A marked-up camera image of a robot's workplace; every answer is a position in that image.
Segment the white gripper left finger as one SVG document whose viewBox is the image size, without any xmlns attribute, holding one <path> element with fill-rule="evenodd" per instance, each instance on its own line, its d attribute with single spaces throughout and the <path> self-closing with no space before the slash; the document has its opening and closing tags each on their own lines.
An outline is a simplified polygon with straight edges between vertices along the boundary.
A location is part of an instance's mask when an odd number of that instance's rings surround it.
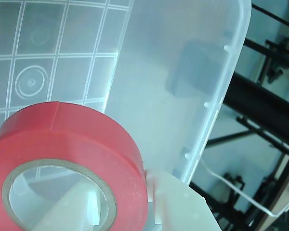
<svg viewBox="0 0 289 231">
<path fill-rule="evenodd" d="M 104 223 L 100 188 L 80 180 L 70 188 L 35 226 L 36 231 L 93 231 Z"/>
</svg>

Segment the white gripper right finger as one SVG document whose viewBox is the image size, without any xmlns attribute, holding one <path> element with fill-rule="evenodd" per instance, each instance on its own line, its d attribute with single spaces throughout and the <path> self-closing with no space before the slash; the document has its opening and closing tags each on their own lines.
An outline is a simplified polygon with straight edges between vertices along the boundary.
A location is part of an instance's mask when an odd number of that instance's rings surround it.
<svg viewBox="0 0 289 231">
<path fill-rule="evenodd" d="M 172 174 L 146 171 L 147 231 L 220 231 L 205 198 Z"/>
</svg>

